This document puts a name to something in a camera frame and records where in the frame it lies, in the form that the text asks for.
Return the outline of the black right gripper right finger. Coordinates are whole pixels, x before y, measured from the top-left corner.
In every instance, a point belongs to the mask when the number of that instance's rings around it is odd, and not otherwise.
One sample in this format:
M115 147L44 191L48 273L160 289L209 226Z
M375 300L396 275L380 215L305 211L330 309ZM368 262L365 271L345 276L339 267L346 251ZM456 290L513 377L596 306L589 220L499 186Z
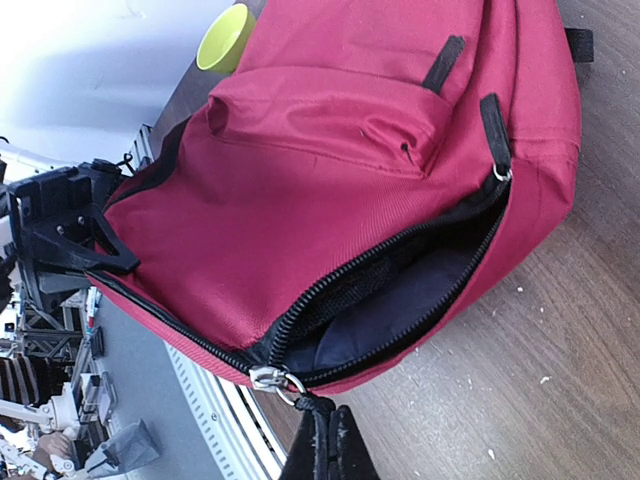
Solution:
M329 420L329 478L379 480L351 409L340 406Z

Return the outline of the red student backpack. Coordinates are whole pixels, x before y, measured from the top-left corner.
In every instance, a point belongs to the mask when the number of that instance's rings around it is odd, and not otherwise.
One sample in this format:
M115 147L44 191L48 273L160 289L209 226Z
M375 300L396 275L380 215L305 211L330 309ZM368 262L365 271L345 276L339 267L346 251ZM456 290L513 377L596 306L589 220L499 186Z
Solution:
M341 393L565 220L580 146L554 1L270 1L107 203L137 265L89 277L231 382Z

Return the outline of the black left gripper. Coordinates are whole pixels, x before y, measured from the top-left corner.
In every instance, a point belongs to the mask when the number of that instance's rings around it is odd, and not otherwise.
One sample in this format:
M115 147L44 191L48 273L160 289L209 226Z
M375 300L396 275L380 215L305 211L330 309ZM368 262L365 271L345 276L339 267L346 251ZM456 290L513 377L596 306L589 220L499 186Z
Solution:
M59 305L88 274L140 263L106 219L122 165L95 159L1 185L1 303L20 287L34 305Z

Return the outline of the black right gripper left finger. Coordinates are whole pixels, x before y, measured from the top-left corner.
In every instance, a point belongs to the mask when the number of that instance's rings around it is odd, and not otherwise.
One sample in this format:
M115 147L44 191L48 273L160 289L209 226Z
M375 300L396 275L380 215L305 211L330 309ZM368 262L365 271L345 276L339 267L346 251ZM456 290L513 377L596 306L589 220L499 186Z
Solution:
M328 480L333 408L306 410L282 469L283 480Z

